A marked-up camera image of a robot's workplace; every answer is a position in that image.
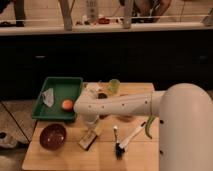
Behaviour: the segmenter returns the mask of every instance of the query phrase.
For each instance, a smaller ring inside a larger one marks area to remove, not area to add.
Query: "cable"
[[[186,5],[186,0],[183,1],[183,7],[182,7],[182,9],[181,9],[180,20],[179,20],[179,22],[182,22],[182,15],[183,15],[183,11],[184,11],[185,5]]]
[[[112,15],[109,15],[108,17],[114,17],[117,14],[117,12],[119,11],[120,8],[121,8],[121,5],[118,8],[115,9],[115,11],[112,13]]]
[[[20,129],[20,131],[22,132],[22,134],[24,135],[24,137],[27,139],[28,143],[30,143],[30,140],[28,139],[27,135],[24,133],[24,131],[22,130],[21,126],[18,124],[18,122],[14,118],[13,114],[8,110],[8,108],[4,105],[4,103],[1,100],[0,100],[0,104],[3,106],[3,108],[7,111],[7,113],[14,120],[14,122],[16,123],[16,125],[18,126],[18,128]]]

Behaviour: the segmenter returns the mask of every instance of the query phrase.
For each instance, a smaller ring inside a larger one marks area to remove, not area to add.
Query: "green object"
[[[33,109],[32,118],[74,122],[76,113],[73,110],[64,111],[61,105],[65,99],[71,99],[75,103],[81,93],[82,85],[83,79],[81,77],[47,77]],[[45,105],[42,98],[42,93],[50,88],[54,90],[52,107]]]
[[[116,94],[118,92],[119,86],[120,86],[120,81],[118,79],[111,79],[109,81],[108,90],[111,93]]]
[[[149,116],[149,118],[146,122],[146,126],[145,126],[146,136],[149,137],[150,139],[152,139],[152,135],[150,134],[149,130],[150,130],[150,126],[154,120],[155,120],[155,116],[153,116],[153,115]]]

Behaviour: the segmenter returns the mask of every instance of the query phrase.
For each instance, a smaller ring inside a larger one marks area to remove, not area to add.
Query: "green tray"
[[[83,79],[81,77],[46,78],[33,109],[32,118],[74,122],[76,113],[73,110],[70,112],[62,110],[61,104],[64,99],[72,99],[75,102],[81,93],[82,85]],[[45,105],[42,98],[42,92],[49,88],[53,88],[54,91],[54,104],[52,107]]]

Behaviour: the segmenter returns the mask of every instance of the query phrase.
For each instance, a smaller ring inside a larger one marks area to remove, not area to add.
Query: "black brush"
[[[129,142],[132,140],[133,137],[135,137],[144,127],[146,122],[143,122],[140,126],[136,127],[130,135],[128,135],[121,143],[116,143],[116,156],[118,159],[122,159],[122,156],[125,152],[125,148],[129,144]]]
[[[119,147],[120,143],[118,140],[118,127],[115,125],[113,130],[114,130],[114,135],[115,135],[115,156],[116,156],[117,160],[121,160],[125,150],[121,149]]]

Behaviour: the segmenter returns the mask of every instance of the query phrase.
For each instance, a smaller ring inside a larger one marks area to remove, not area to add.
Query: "brush bristles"
[[[117,160],[121,160],[123,153],[125,152],[125,150],[123,148],[120,148],[119,143],[115,144],[115,155]]]

